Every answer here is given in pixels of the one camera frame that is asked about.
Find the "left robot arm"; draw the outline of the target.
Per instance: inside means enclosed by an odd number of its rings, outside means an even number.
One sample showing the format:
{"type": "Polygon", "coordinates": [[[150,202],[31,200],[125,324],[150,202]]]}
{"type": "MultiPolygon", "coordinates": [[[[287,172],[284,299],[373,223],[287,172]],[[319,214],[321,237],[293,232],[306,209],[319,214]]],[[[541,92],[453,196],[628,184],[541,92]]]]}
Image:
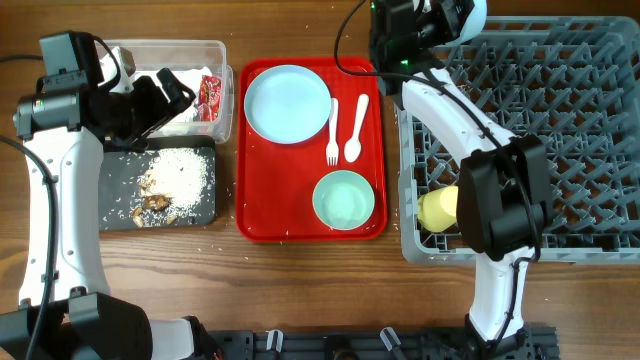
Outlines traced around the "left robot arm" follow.
{"type": "Polygon", "coordinates": [[[118,92],[105,79],[99,37],[67,31],[40,41],[46,73],[14,114],[11,146],[27,161],[28,263],[18,308],[1,318],[1,346],[16,359],[193,359],[204,332],[193,317],[150,320],[114,298],[100,245],[104,149],[140,149],[186,110],[194,93],[168,69],[118,92]]]}

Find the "mint green bowl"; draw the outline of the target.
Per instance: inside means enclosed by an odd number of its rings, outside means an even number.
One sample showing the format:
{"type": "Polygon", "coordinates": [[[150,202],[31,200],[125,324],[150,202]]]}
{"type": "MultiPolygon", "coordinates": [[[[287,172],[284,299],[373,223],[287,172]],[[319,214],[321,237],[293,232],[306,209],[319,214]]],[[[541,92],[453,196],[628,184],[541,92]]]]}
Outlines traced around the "mint green bowl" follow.
{"type": "Polygon", "coordinates": [[[312,193],[316,217],[331,230],[351,231],[364,225],[375,209],[370,183],[350,170],[337,170],[322,177],[312,193]]]}

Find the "grey dishwasher rack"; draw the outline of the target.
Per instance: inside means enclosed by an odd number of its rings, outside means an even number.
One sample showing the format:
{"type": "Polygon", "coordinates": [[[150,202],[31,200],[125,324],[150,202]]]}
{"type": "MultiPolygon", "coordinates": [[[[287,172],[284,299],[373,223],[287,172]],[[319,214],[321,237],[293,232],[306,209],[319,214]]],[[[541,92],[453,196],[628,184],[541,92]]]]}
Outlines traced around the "grey dishwasher rack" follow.
{"type": "Polygon", "coordinates": [[[546,262],[639,261],[639,27],[627,17],[492,16],[437,55],[492,120],[545,144],[546,262]]]}

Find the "brown food scraps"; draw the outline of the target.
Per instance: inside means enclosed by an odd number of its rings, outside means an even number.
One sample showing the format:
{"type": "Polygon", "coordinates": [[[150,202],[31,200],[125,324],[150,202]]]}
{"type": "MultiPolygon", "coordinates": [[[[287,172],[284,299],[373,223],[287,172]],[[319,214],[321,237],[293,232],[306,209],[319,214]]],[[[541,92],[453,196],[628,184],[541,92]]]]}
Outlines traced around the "brown food scraps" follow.
{"type": "Polygon", "coordinates": [[[143,218],[145,211],[152,214],[164,213],[166,225],[172,225],[177,220],[176,215],[167,213],[173,198],[169,184],[152,170],[146,171],[139,181],[139,194],[142,197],[142,204],[131,212],[131,219],[137,227],[146,226],[143,218]]]}

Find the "light blue plate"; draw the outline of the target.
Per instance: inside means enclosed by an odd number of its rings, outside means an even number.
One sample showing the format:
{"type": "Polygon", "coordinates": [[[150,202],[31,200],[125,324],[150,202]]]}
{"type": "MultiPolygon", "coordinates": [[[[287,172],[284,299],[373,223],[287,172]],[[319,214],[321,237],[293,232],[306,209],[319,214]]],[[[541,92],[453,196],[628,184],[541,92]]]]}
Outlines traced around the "light blue plate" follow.
{"type": "Polygon", "coordinates": [[[305,142],[328,122],[332,97],[312,70],[279,65],[260,73],[249,85],[243,109],[250,127],[281,145],[305,142]]]}

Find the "clear plastic bin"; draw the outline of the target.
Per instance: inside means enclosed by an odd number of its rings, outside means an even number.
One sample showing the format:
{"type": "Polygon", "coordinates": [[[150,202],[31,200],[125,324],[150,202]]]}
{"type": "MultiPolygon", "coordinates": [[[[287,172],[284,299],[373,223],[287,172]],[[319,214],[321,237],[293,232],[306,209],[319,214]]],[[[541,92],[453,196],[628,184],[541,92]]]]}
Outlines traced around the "clear plastic bin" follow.
{"type": "Polygon", "coordinates": [[[153,132],[153,138],[207,135],[221,144],[231,136],[234,113],[234,76],[227,63],[226,46],[218,40],[108,40],[112,49],[121,46],[129,50],[135,61],[136,71],[156,71],[162,68],[190,70],[209,67],[212,75],[221,80],[222,91],[218,118],[215,122],[203,122],[199,113],[197,121],[167,123],[153,132]]]}

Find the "red serving tray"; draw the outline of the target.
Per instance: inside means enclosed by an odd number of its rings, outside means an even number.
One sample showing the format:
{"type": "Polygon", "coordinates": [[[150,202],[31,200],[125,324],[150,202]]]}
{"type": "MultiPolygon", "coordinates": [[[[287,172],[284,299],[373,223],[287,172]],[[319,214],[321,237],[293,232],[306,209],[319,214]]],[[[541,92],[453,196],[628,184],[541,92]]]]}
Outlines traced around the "red serving tray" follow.
{"type": "Polygon", "coordinates": [[[315,215],[312,194],[318,181],[332,167],[325,148],[326,129],[296,145],[279,145],[259,136],[250,126],[244,109],[238,111],[236,224],[240,233],[256,243],[327,242],[370,240],[387,224],[387,194],[380,94],[372,66],[361,57],[259,59],[248,63],[239,76],[239,106],[244,106],[249,86],[264,71],[279,65],[297,65],[316,73],[339,102],[337,140],[351,137],[359,95],[366,94],[369,107],[360,133],[362,152],[338,169],[363,176],[375,195],[375,207],[367,222],[354,230],[333,230],[315,215]]]}

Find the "pile of white rice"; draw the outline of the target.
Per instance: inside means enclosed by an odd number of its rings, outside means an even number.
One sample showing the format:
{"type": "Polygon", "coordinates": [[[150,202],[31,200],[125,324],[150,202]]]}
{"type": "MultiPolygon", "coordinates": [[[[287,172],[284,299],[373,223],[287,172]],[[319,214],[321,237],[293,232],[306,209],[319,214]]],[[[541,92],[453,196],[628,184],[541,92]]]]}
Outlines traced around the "pile of white rice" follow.
{"type": "Polygon", "coordinates": [[[162,196],[169,201],[169,215],[191,216],[208,186],[207,157],[193,148],[155,151],[149,168],[139,177],[142,197],[162,196]]]}

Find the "white napkin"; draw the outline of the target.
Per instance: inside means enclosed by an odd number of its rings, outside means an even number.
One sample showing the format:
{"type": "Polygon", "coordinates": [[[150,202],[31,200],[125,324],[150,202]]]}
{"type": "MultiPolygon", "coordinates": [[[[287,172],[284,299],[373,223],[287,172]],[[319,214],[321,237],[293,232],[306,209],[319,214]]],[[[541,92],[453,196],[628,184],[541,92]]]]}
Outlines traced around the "white napkin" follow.
{"type": "MultiPolygon", "coordinates": [[[[199,89],[204,76],[211,76],[212,72],[209,67],[194,68],[190,70],[172,70],[173,75],[190,90],[194,92],[196,96],[199,95],[199,89]]],[[[161,87],[161,83],[156,76],[156,71],[136,71],[132,76],[133,80],[137,80],[141,76],[150,76],[153,82],[161,87]]],[[[181,114],[177,115],[171,123],[185,123],[193,122],[198,119],[198,105],[199,100],[195,98],[192,104],[181,114]]]]}

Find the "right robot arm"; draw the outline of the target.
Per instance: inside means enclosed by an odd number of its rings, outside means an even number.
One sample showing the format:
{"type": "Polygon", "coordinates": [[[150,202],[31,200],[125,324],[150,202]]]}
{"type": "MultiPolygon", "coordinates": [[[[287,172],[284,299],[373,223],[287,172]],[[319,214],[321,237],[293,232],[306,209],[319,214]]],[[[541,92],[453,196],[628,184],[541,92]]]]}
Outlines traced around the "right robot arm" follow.
{"type": "Polygon", "coordinates": [[[373,1],[370,9],[369,55],[381,92],[426,125],[459,169],[456,222],[476,254],[465,353],[491,359],[519,350],[527,341],[526,271],[539,260],[542,232],[553,219],[545,146],[491,120],[432,52],[479,35],[487,4],[373,1]]]}

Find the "white plastic fork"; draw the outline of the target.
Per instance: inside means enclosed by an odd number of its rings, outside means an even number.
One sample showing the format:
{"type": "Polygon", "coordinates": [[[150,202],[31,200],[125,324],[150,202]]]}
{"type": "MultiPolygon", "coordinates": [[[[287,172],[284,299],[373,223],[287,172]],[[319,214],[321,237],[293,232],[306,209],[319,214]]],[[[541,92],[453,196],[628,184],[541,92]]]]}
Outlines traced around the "white plastic fork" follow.
{"type": "Polygon", "coordinates": [[[337,166],[339,159],[339,146],[337,143],[337,123],[339,113],[339,102],[336,98],[331,99],[331,112],[328,121],[329,142],[326,146],[326,160],[329,166],[337,166]]]}

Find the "yellow plastic cup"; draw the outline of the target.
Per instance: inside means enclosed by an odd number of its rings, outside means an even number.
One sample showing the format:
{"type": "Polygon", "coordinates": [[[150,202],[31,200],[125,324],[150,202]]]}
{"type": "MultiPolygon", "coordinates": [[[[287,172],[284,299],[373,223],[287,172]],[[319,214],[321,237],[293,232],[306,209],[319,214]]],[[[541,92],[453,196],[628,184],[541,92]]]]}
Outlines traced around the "yellow plastic cup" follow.
{"type": "Polygon", "coordinates": [[[422,195],[418,199],[417,219],[430,232],[440,233],[457,221],[458,187],[447,186],[422,195]]]}

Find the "white plastic spoon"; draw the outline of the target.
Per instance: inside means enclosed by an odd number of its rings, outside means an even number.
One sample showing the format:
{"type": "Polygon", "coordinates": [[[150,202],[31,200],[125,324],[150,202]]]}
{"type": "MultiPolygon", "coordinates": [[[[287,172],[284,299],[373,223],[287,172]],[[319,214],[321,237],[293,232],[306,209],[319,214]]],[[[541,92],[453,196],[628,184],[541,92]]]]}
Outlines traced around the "white plastic spoon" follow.
{"type": "Polygon", "coordinates": [[[361,154],[362,145],[360,143],[360,132],[364,123],[364,119],[369,106],[369,96],[367,94],[361,94],[358,97],[356,113],[354,117],[353,133],[350,139],[346,142],[344,147],[344,157],[349,163],[354,163],[361,154]]]}

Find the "blue bowl with food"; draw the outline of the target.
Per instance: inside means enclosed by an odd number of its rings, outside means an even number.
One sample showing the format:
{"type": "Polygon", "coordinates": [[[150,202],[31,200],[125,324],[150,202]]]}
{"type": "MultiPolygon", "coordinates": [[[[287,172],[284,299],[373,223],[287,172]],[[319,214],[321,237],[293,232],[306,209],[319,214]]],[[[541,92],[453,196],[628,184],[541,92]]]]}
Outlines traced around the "blue bowl with food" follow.
{"type": "Polygon", "coordinates": [[[470,15],[464,21],[460,35],[446,43],[446,46],[460,45],[476,37],[484,28],[487,19],[487,0],[472,0],[474,5],[470,15]]]}

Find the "red snack wrapper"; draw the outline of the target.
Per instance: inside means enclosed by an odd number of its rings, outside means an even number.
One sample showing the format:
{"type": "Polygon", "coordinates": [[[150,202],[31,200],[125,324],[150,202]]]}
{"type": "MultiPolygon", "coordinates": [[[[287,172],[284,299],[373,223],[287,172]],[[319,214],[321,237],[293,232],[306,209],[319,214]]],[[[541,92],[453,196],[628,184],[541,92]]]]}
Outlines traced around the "red snack wrapper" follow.
{"type": "Polygon", "coordinates": [[[199,88],[198,113],[203,122],[215,122],[218,118],[221,101],[221,80],[214,76],[203,75],[199,88]]]}

